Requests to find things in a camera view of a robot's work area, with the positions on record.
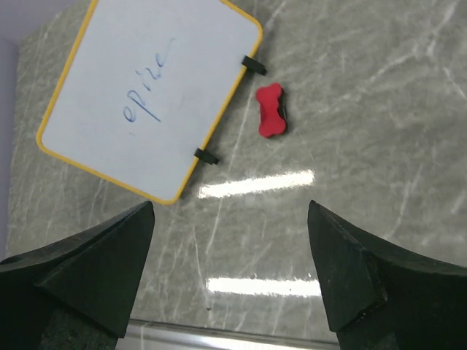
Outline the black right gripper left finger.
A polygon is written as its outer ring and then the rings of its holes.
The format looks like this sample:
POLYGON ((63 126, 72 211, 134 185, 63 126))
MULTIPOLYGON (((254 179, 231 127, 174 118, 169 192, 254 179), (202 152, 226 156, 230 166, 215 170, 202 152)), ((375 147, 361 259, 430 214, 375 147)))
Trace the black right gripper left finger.
POLYGON ((2 349, 115 349, 150 248, 145 201, 42 248, 1 261, 2 349))

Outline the yellow framed whiteboard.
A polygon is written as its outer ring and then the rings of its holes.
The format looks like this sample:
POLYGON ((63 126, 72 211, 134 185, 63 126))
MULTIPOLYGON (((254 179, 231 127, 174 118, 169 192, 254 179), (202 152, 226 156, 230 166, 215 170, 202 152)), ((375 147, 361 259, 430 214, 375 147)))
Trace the yellow framed whiteboard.
POLYGON ((262 38, 261 24, 229 1, 92 1, 36 142, 171 204, 262 38))

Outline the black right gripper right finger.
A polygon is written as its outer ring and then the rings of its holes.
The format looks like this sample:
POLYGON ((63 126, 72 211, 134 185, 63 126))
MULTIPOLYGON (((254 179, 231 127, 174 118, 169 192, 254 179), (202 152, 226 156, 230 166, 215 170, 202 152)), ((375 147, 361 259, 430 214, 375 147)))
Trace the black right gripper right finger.
POLYGON ((316 201, 307 225, 341 349, 466 348, 466 268, 392 244, 316 201))

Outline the red bone shaped eraser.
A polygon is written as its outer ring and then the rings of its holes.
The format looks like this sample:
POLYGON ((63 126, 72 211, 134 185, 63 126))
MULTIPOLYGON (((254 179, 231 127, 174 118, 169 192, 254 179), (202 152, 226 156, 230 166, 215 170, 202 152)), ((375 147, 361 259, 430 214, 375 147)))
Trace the red bone shaped eraser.
POLYGON ((258 88, 255 98, 260 108, 259 134, 267 139, 284 134, 288 128, 288 121, 285 92, 281 84, 275 82, 258 88))

